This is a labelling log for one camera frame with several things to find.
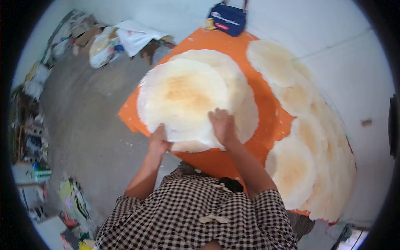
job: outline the navy bag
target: navy bag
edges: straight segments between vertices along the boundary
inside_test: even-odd
[[[238,36],[246,25],[246,6],[247,0],[244,1],[244,8],[239,9],[226,5],[227,0],[223,0],[220,4],[216,4],[211,8],[208,18],[214,20],[214,26],[231,36]]]

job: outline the person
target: person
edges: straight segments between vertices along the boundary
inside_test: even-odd
[[[236,180],[182,168],[153,191],[171,146],[161,124],[149,137],[142,166],[100,227],[96,249],[297,249],[278,189],[238,140],[234,117],[216,109],[209,118],[248,194]]]

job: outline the black and white gingham shirt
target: black and white gingham shirt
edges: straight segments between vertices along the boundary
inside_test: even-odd
[[[173,172],[145,200],[120,196],[98,232],[95,248],[200,249],[217,240],[222,249],[297,249],[277,191],[264,191],[251,200],[216,183],[212,177]],[[201,220],[210,214],[225,221]]]

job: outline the orange table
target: orange table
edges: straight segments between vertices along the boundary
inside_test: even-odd
[[[260,118],[254,136],[244,146],[264,166],[266,155],[273,147],[274,141],[281,140],[290,133],[290,123],[293,117],[281,107],[272,94],[268,83],[248,62],[246,49],[249,42],[253,40],[258,40],[258,38],[248,32],[243,32],[238,37],[231,37],[219,30],[205,31],[199,28],[177,45],[158,64],[163,64],[172,56],[192,49],[217,50],[232,57],[247,77],[248,84],[253,88]],[[136,112],[138,93],[139,87],[129,96],[118,115],[133,132],[140,131],[149,136],[150,133],[140,122]],[[240,174],[226,152],[213,148],[201,153],[174,152],[174,154],[211,176],[216,178],[230,177],[239,180],[244,185]],[[308,215],[307,212],[296,212]]]

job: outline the bag strap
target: bag strap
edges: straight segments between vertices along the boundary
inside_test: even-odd
[[[223,0],[222,2],[221,2],[221,4],[227,4],[228,3],[228,0]],[[246,8],[247,8],[247,0],[244,0],[244,6],[243,6],[243,10],[246,10]]]

